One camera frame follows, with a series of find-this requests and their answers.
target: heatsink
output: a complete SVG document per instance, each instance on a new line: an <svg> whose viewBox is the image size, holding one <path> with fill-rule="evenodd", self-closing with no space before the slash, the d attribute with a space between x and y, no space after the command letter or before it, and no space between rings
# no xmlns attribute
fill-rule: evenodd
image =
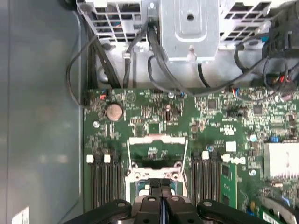
<svg viewBox="0 0 299 224"><path fill-rule="evenodd" d="M299 142L264 143L263 147L266 179L299 177Z"/></svg>

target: black ram slot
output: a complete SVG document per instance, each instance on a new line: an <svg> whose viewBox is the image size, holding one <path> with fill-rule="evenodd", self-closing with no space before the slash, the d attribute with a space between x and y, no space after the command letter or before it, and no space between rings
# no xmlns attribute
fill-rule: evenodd
<svg viewBox="0 0 299 224"><path fill-rule="evenodd" d="M203 164L200 157L192 157L192 202L197 205L203 200Z"/></svg>
<svg viewBox="0 0 299 224"><path fill-rule="evenodd" d="M220 172L221 166L218 161L211 161L212 167L212 199L220 202Z"/></svg>
<svg viewBox="0 0 299 224"><path fill-rule="evenodd" d="M204 198L203 199L211 199L212 198L212 175L211 175L211 162L210 160L203 161L203 173L204 173Z"/></svg>
<svg viewBox="0 0 299 224"><path fill-rule="evenodd" d="M93 208L121 198L121 166L117 162L95 162L91 166Z"/></svg>

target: green circuit board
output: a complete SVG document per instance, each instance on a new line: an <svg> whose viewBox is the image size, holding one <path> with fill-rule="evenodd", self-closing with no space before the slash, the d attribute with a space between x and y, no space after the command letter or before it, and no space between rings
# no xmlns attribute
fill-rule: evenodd
<svg viewBox="0 0 299 224"><path fill-rule="evenodd" d="M247 99L269 94L260 87L238 91ZM273 176L264 151L267 143L297 144L297 94L257 103L231 91L194 98L114 89L90 90L86 98L101 100L84 111L85 211L127 198L130 160L156 170L180 161L184 181L174 181L173 189L193 203L211 198L258 215L259 196L297 201L298 174ZM131 202L144 185L129 185Z"/></svg>

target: black cable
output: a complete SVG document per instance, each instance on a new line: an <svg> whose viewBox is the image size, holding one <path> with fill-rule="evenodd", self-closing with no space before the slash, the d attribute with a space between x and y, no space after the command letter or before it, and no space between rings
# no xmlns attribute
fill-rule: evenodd
<svg viewBox="0 0 299 224"><path fill-rule="evenodd" d="M145 22L143 26L141 27L140 33L134 38L134 40L130 43L126 53L132 54L133 47L142 40L144 35L146 35L148 24ZM129 86L129 77L130 77L130 71L131 71L131 59L125 59L125 74L123 76L123 82L122 87L128 88Z"/></svg>
<svg viewBox="0 0 299 224"><path fill-rule="evenodd" d="M121 88L121 84L117 78L116 72L99 40L93 43L93 48L102 64L105 74L108 78L109 84L113 89Z"/></svg>
<svg viewBox="0 0 299 224"><path fill-rule="evenodd" d="M210 85L207 83L207 81L206 81L206 79L204 77L204 73L202 73L202 66L201 66L201 64L197 65L197 70L198 70L199 78L200 78L201 82L203 83L203 85L205 87L210 87Z"/></svg>
<svg viewBox="0 0 299 224"><path fill-rule="evenodd" d="M192 97L202 97L205 96L207 94L211 94L211 93L215 93L218 91L221 91L224 88L227 88L228 86L231 86L234 82L241 80L242 78L244 78L245 76L247 76L248 74L250 74L257 66L259 66L260 64L264 63L264 61L266 59L261 59L259 60L255 65L253 65L249 70L247 70L246 72L242 73L241 75L239 75L238 77L234 78L233 80L224 83L220 86L217 87L211 87L208 89L203 90L200 93L191 93L187 88L185 88L173 75L172 73L169 71L163 56L162 56L162 52L161 52L161 48L157 39L157 35L155 33L154 28L149 28L149 42L152 46L153 52L154 52L154 56L157 60L157 63L160 67L160 69L162 70L162 72L175 84L175 86L182 91L183 93L190 95Z"/></svg>
<svg viewBox="0 0 299 224"><path fill-rule="evenodd" d="M149 59L148 59L148 74L149 74L149 79L150 79L150 81L153 83L153 85L154 85L157 89L162 90L163 92L172 92L172 93L174 93L175 95L180 95L181 92L176 91L176 90L166 89L165 87L160 86L160 85L154 80L154 78L153 78L153 76L152 76L152 67L151 67L151 60L152 60L154 57L155 57L155 56L152 55L152 56L150 56Z"/></svg>
<svg viewBox="0 0 299 224"><path fill-rule="evenodd" d="M249 68L246 68L242 62L240 61L240 58L239 58L239 51L240 50L244 50L244 44L247 43L248 41L252 41L252 40L255 40L255 39L259 39L259 38L262 38L262 37L265 37L265 36L268 36L269 33L265 33L265 34L257 34L255 36L251 36L249 37L248 39L246 39L245 41L242 41L240 42L236 48L235 48L235 53L234 53L234 60L235 60L235 64L238 66L239 69L241 69L242 72L246 72ZM256 74L258 76L263 76L263 74L261 72L255 72L253 71L252 72L253 74Z"/></svg>
<svg viewBox="0 0 299 224"><path fill-rule="evenodd" d="M284 78L284 81L283 83L278 87L278 89L273 89L267 82L267 68L268 68L268 64L269 64L269 61L270 59L267 58L266 59L266 62L265 62L265 65L264 65L264 68L263 68L263 80L264 80L264 84L265 86L267 87L267 89L269 89L270 91L273 91L272 94L262 98L262 99L244 99L240 96L237 96L236 95L236 98L239 99L239 100L242 100L244 102L261 102L261 101L265 101L267 99L270 99L270 98L273 98L275 97L276 95L279 94L279 92L284 88L285 84L286 84L286 81L288 79L288 65L287 65L287 62L286 60L284 59L284 63L285 63L285 78Z"/></svg>
<svg viewBox="0 0 299 224"><path fill-rule="evenodd" d="M82 54L82 52L84 50L86 50L95 40L97 39L97 36L94 35L90 41L88 41L84 46L83 48L74 56L74 58L70 61L70 63L67 65L66 67L66 76L65 76L65 79L66 79L66 84L67 84L67 89L71 95L71 98L75 101L75 103L80 106L81 108L83 109L90 109L91 107L93 107L98 101L99 99L96 99L92 104L90 105L83 105L81 104L77 98L75 97L74 95L74 92L71 88L71 67L73 66L73 64L75 63L75 61L80 57L80 55Z"/></svg>

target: capacitor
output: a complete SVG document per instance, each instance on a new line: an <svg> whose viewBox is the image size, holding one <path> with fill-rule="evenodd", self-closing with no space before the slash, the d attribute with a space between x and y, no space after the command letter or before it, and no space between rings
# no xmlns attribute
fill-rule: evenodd
<svg viewBox="0 0 299 224"><path fill-rule="evenodd" d="M167 105L165 108L165 122L170 121L170 109L171 109L170 105Z"/></svg>

